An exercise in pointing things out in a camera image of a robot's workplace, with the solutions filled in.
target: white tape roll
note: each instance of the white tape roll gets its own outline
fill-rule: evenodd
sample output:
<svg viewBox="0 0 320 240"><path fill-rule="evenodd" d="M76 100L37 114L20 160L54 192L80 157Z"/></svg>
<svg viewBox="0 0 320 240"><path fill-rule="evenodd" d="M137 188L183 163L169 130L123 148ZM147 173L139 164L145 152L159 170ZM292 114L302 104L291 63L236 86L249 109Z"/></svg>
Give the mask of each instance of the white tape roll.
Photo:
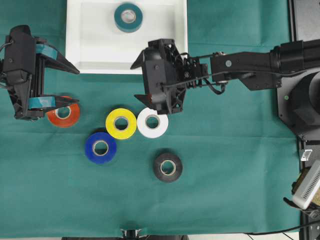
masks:
<svg viewBox="0 0 320 240"><path fill-rule="evenodd" d="M148 118L152 117L158 120L158 125L155 128L150 128L147 125ZM156 110L146 107L139 113L136 124L143 136L145 136L146 138L155 139L160 137L167 131L169 120L167 115L158 115Z"/></svg>

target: cable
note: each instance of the cable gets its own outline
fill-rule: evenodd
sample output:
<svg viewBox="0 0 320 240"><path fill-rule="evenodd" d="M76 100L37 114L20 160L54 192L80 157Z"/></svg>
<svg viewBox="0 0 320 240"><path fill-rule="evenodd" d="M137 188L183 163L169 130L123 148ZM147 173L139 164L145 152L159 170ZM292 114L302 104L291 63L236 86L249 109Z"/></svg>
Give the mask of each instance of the cable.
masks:
<svg viewBox="0 0 320 240"><path fill-rule="evenodd" d="M251 240L254 240L252 236L250 236L248 233L245 233L245 235L247 235L249 238L251 238Z"/></svg>
<svg viewBox="0 0 320 240"><path fill-rule="evenodd" d="M272 72L272 71L252 71L252 72L253 73L262 73L262 74L272 74L272 75L277 75L278 74L278 75L281 75L283 77L290 77L290 76L293 76L293 75L304 73L305 71L306 70L300 70L300 71L291 72L291 73L280 73L280 72ZM248 73L249 71L237 70L236 72L237 73ZM182 85L182 84L192 83L194 81L198 81L198 80L201 80L201 79L207 79L207 78L215 76L215 75L227 74L227 73L229 73L229 72L228 71L221 71L221 72L216 72L216 73L211 73L211 74L208 74L208 75L204 75L204 76L201 76L201 77L196 77L196 78L193 78L193 79L190 79L190 80L186 80L186 81L180 81L180 82L173 83L173 84L163 84L162 86L165 87L165 88L171 88L171 87L175 87L175 86Z"/></svg>
<svg viewBox="0 0 320 240"><path fill-rule="evenodd" d="M300 225L300 226L295 226L295 227L291 227L291 228L284 229L284 230L279 230L279 231L269 231L269 232L259 232L259 233L248 232L246 234L250 234L250 235L253 235L253 236L269 235L269 234L282 234L282 233L290 232L292 230L302 229L302 228L308 227L308 226L313 225L313 224L318 224L318 223L320 223L320 220L311 221L309 223L306 223L306 224L303 224L303 225Z"/></svg>
<svg viewBox="0 0 320 240"><path fill-rule="evenodd" d="M4 47L9 46L9 45L11 45L11 44L13 44L13 43L14 43L14 41L13 41L13 40L10 40L10 42L7 42L7 43L2 44L2 45L0 46L0 52L2 51L2 49L3 49Z"/></svg>
<svg viewBox="0 0 320 240"><path fill-rule="evenodd" d="M208 80L207 78L204 78L203 80L205 81L205 83L207 84L207 86L208 86L215 94L217 94L217 95L223 94L223 93L225 92L225 90L226 90L226 85L225 85L224 83L220 85L221 91L219 91L219 90L215 89L214 86L212 86L212 85L210 84L210 82L209 82L209 80Z"/></svg>
<svg viewBox="0 0 320 240"><path fill-rule="evenodd" d="M290 237L289 235L285 234L284 232L282 234L286 235L289 239L294 240L292 237Z"/></svg>

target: black tape roll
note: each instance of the black tape roll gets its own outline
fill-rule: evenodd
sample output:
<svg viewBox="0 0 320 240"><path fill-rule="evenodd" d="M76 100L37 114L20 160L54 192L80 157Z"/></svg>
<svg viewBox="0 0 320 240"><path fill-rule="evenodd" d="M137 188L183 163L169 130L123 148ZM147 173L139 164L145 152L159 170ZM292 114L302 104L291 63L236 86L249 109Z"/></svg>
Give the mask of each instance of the black tape roll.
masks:
<svg viewBox="0 0 320 240"><path fill-rule="evenodd" d="M165 163L171 163L173 171L165 172L163 166ZM172 183L182 174L183 165L180 158L172 153L166 152L158 156L153 162L153 171L155 176L162 182Z"/></svg>

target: electrical tape roll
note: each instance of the electrical tape roll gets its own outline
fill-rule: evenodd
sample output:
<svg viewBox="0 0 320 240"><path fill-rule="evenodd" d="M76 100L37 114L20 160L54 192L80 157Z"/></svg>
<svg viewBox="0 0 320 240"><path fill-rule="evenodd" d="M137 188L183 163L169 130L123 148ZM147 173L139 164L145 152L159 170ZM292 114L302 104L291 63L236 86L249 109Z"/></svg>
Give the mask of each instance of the electrical tape roll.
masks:
<svg viewBox="0 0 320 240"><path fill-rule="evenodd" d="M98 143L105 143L107 151L103 154L98 154L95 147ZM116 140L106 132L96 132L92 134L85 142L85 155L95 164L104 164L112 160L117 152Z"/></svg>
<svg viewBox="0 0 320 240"><path fill-rule="evenodd" d="M173 166L172 172L165 172L163 165L166 162L170 162ZM177 155L166 152L159 155L153 162L154 175L162 182L172 183L176 181L182 174L183 165L180 158Z"/></svg>
<svg viewBox="0 0 320 240"><path fill-rule="evenodd" d="M141 27L142 20L142 11L132 3L123 3L114 12L115 25L125 33L137 31Z"/></svg>
<svg viewBox="0 0 320 240"><path fill-rule="evenodd" d="M60 117L58 115L59 109L48 111L46 113L46 115L47 115L49 121L53 125L55 125L56 127L59 127L59 128L72 127L74 124L76 124L78 122L78 120L80 118L80 108L77 103L74 103L70 106L67 106L67 108L69 109L69 114L66 117Z"/></svg>
<svg viewBox="0 0 320 240"><path fill-rule="evenodd" d="M157 119L158 125L155 128L150 128L147 125L147 120L149 118ZM156 110L146 107L139 113L136 124L143 136L145 136L146 138L155 139L160 137L167 131L169 120L166 114L158 115Z"/></svg>
<svg viewBox="0 0 320 240"><path fill-rule="evenodd" d="M128 123L127 127L120 130L116 127L118 119L125 119ZM107 132L115 139L124 140L130 138L137 129L136 116L125 108L117 108L109 113L105 120L105 127Z"/></svg>

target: yellow tape roll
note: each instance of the yellow tape roll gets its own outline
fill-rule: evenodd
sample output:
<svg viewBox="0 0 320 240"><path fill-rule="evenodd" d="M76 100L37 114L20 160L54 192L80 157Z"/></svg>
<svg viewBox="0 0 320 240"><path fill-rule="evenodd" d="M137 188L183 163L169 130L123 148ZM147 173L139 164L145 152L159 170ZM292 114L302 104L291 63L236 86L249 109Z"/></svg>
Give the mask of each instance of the yellow tape roll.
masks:
<svg viewBox="0 0 320 240"><path fill-rule="evenodd" d="M116 127L116 121L118 119L125 119L128 126L124 130L120 130ZM136 116L125 108L117 108L109 113L105 120L105 127L108 133L115 139L128 139L137 129Z"/></svg>

